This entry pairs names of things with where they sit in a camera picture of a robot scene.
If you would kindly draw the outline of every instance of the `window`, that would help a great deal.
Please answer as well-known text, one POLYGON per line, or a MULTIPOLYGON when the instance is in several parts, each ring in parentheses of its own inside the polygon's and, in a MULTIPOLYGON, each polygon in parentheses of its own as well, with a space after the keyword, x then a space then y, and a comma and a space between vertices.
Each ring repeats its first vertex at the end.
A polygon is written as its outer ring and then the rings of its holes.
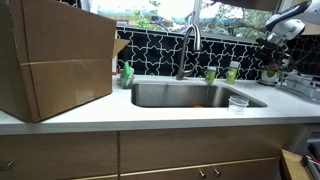
POLYGON ((83 9, 116 20, 118 26, 183 33, 197 24, 205 36, 256 39, 281 0, 87 0, 83 9))

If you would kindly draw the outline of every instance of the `kitchen sink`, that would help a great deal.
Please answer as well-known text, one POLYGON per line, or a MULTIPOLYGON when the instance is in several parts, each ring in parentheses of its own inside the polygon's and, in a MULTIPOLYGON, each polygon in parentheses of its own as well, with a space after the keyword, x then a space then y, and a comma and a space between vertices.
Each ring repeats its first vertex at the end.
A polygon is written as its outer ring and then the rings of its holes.
POLYGON ((152 108, 228 107, 231 95, 247 98, 248 107, 267 107, 265 103, 227 86, 167 83, 133 84, 131 102, 136 106, 152 108))

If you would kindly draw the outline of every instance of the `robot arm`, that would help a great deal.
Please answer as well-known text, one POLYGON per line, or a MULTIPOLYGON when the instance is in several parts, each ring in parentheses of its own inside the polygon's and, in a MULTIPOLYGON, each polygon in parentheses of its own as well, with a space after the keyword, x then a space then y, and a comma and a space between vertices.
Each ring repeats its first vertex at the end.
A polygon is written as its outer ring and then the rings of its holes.
POLYGON ((305 28, 301 20, 320 25, 320 0, 302 2, 273 15, 266 23, 271 32, 268 41, 283 46, 285 40, 300 36, 305 28))

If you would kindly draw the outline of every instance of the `stainless steel sink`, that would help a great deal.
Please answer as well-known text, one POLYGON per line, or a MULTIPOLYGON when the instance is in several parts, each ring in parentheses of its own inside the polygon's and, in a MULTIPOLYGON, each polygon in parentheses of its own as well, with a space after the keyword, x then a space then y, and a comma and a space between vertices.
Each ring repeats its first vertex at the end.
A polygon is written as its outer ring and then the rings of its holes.
POLYGON ((229 97, 249 99, 248 107, 267 107, 251 96, 224 86, 137 83, 132 86, 131 102, 140 107, 228 107, 229 97))

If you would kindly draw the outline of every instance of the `cardboard box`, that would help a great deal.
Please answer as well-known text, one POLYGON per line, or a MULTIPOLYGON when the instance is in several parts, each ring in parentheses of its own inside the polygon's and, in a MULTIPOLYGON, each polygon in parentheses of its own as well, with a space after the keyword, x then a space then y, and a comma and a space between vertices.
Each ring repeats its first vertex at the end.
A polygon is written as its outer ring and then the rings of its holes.
POLYGON ((39 122, 112 92, 116 22, 54 0, 0 0, 0 109, 39 122))

